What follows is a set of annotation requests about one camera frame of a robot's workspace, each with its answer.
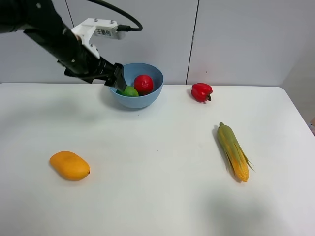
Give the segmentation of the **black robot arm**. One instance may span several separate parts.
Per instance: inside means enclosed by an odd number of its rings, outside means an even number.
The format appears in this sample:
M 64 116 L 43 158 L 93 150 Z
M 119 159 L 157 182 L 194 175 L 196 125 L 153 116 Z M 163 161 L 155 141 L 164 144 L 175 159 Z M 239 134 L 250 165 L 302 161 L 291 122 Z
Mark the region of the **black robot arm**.
M 103 80 L 108 87 L 126 89 L 124 67 L 102 58 L 90 39 L 97 30 L 91 20 L 70 29 L 64 24 L 50 0 L 2 0 L 0 31 L 21 30 L 53 55 L 65 68 L 64 74 L 91 84 Z

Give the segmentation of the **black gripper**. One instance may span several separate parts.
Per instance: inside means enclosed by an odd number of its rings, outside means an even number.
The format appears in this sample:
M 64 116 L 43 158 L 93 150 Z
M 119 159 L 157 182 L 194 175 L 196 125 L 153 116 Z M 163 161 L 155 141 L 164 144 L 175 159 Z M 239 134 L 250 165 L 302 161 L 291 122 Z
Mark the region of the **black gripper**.
M 73 34 L 65 34 L 62 39 L 63 57 L 59 58 L 59 62 L 66 68 L 66 76 L 76 77 L 89 84 L 95 79 L 102 80 L 106 86 L 125 91 L 127 84 L 122 64 L 113 65 L 102 57 L 96 58 Z

